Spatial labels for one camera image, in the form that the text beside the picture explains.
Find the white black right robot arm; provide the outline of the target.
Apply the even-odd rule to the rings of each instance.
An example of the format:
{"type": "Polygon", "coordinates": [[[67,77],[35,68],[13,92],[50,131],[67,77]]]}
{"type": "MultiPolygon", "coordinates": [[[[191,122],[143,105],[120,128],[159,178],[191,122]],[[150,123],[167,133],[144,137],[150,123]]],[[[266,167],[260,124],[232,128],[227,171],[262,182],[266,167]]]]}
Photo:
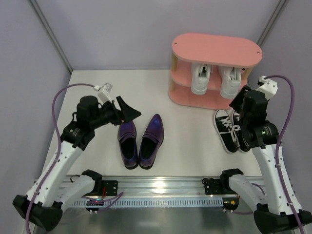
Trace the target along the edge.
{"type": "Polygon", "coordinates": [[[230,103],[239,113],[241,134],[257,160],[266,194],[252,185],[239,169],[224,170],[220,180],[226,190],[237,193],[250,207],[259,231],[272,234],[301,229],[311,224],[312,214],[302,209],[293,193],[283,164],[278,129],[266,119],[267,105],[265,94],[248,86],[230,103]]]}

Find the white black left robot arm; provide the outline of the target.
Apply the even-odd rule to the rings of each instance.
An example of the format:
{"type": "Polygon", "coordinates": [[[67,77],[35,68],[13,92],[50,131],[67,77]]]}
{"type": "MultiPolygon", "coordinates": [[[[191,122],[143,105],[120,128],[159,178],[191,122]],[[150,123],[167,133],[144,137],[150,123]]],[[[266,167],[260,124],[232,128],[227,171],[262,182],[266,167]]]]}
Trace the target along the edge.
{"type": "Polygon", "coordinates": [[[141,113],[118,96],[120,109],[113,101],[100,105],[95,96],[84,96],[77,104],[72,121],[58,135],[58,148],[44,172],[26,195],[17,195],[13,206],[26,224],[33,223],[45,231],[53,230],[63,213],[80,197],[99,192],[102,176],[92,170],[84,171],[68,188],[59,190],[74,162],[95,137],[95,129],[106,124],[121,125],[141,113]]]}

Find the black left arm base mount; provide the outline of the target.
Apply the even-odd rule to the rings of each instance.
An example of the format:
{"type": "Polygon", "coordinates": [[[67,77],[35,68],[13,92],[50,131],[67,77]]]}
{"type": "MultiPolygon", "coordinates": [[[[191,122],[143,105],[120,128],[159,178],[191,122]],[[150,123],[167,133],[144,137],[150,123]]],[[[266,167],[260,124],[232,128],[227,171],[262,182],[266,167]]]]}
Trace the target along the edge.
{"type": "Polygon", "coordinates": [[[99,180],[95,183],[92,191],[93,195],[98,196],[116,196],[118,190],[117,180],[99,180]]]}

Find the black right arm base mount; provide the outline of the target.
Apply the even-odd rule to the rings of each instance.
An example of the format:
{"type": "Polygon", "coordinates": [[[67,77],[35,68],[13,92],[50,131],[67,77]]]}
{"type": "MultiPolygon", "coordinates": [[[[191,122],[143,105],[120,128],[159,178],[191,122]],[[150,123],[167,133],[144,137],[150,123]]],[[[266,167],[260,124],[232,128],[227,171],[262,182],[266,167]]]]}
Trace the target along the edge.
{"type": "Polygon", "coordinates": [[[234,195],[235,192],[226,189],[219,178],[206,177],[202,179],[205,195],[234,195]]]}

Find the white sneaker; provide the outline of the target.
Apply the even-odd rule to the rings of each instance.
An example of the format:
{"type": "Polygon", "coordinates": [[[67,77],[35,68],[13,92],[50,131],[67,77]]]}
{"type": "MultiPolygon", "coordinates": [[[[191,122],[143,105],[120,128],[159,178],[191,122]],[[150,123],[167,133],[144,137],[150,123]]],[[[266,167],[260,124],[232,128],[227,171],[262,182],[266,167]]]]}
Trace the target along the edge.
{"type": "Polygon", "coordinates": [[[203,95],[207,91],[212,66],[209,64],[191,64],[191,91],[196,95],[203,95]]]}
{"type": "Polygon", "coordinates": [[[227,66],[218,66],[217,69],[221,77],[221,96],[226,99],[234,99],[242,83],[242,70],[227,66]]]}

